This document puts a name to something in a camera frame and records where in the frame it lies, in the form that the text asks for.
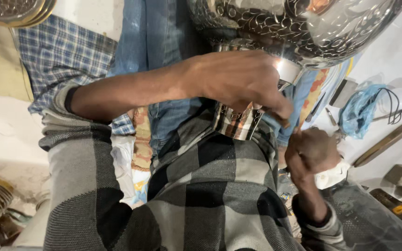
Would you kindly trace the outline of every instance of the brass rim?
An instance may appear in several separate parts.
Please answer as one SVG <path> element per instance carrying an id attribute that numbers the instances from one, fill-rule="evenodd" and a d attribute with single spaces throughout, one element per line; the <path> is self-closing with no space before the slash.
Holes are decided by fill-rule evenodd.
<path id="1" fill-rule="evenodd" d="M 16 28 L 28 28 L 32 26 L 36 26 L 44 22 L 51 14 L 52 11 L 54 10 L 55 4 L 57 3 L 57 0 L 50 0 L 48 3 L 48 6 L 45 9 L 44 13 L 41 13 L 38 17 L 34 18 L 31 20 L 29 23 L 24 24 L 22 26 L 17 26 Z"/>
<path id="2" fill-rule="evenodd" d="M 46 3 L 46 0 L 41 0 L 40 6 L 31 14 L 28 14 L 23 20 L 21 21 L 10 21 L 10 22 L 3 22 L 0 21 L 0 26 L 7 27 L 7 28 L 13 28 L 17 26 L 23 26 L 29 23 L 32 19 L 34 19 L 44 8 L 44 5 Z"/>

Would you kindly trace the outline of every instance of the blue plaid shirt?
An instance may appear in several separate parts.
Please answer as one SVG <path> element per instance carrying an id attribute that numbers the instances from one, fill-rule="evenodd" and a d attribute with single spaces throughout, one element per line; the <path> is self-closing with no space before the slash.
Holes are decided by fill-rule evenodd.
<path id="1" fill-rule="evenodd" d="M 69 84 L 86 85 L 104 78 L 114 62 L 116 41 L 54 15 L 38 26 L 17 29 L 16 33 L 34 93 L 30 113 L 42 114 Z M 135 132 L 126 114 L 111 126 L 116 135 Z"/>

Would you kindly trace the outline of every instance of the polished metal pot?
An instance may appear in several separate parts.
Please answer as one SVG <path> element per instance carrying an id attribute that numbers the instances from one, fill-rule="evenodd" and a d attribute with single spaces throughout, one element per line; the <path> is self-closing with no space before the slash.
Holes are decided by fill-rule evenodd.
<path id="1" fill-rule="evenodd" d="M 305 69 L 331 67 L 360 52 L 399 14 L 402 0 L 188 0 L 188 8 L 215 51 L 273 55 L 282 90 Z M 215 130 L 250 139 L 261 114 L 249 110 L 253 116 L 240 116 L 218 104 Z"/>

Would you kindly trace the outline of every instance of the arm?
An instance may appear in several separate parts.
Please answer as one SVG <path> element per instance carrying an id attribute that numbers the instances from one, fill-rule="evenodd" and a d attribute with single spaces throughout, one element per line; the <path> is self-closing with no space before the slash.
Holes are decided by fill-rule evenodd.
<path id="1" fill-rule="evenodd" d="M 45 250 L 109 249 L 127 229 L 133 212 L 119 203 L 107 122 L 137 106 L 193 96 L 243 110 L 257 101 L 287 118 L 292 107 L 277 91 L 272 59 L 255 51 L 213 53 L 61 90 L 44 111 L 40 141 L 52 180 Z"/>
<path id="2" fill-rule="evenodd" d="M 335 162 L 335 154 L 325 154 L 325 157 L 321 158 L 305 153 L 301 155 L 298 152 L 299 148 L 305 149 L 308 145 L 319 148 L 322 153 L 329 151 L 326 147 L 320 147 L 321 142 L 329 140 L 328 136 L 324 135 L 308 143 L 301 143 L 301 135 L 300 131 L 294 132 L 290 138 L 285 159 L 291 172 L 291 179 L 299 189 L 299 194 L 293 198 L 293 211 L 301 227 L 302 245 L 307 250 L 349 250 L 343 239 L 342 224 L 336 212 L 324 201 L 315 184 L 316 170 L 322 168 L 311 167 L 308 164 L 314 163 L 311 159 L 316 161 L 321 159 L 320 163 L 323 165 L 332 166 Z"/>
<path id="3" fill-rule="evenodd" d="M 286 119 L 293 108 L 278 92 L 274 60 L 263 51 L 196 56 L 157 70 L 82 86 L 75 91 L 70 108 L 81 117 L 108 122 L 136 107 L 203 96 L 236 111 L 256 102 Z"/>

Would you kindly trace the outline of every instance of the sweater sleeve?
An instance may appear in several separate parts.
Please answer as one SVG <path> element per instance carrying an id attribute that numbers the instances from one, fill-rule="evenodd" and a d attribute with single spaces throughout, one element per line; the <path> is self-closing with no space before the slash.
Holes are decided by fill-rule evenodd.
<path id="1" fill-rule="evenodd" d="M 43 111 L 44 138 L 52 180 L 51 213 L 44 250 L 110 249 L 124 232 L 131 208 L 114 174 L 111 128 L 66 109 L 62 89 Z"/>
<path id="2" fill-rule="evenodd" d="M 328 205 L 328 213 L 324 222 L 310 222 L 298 205 L 298 196 L 293 198 L 293 211 L 297 217 L 302 233 L 302 246 L 308 251 L 347 251 L 343 239 L 343 227 L 335 210 Z"/>

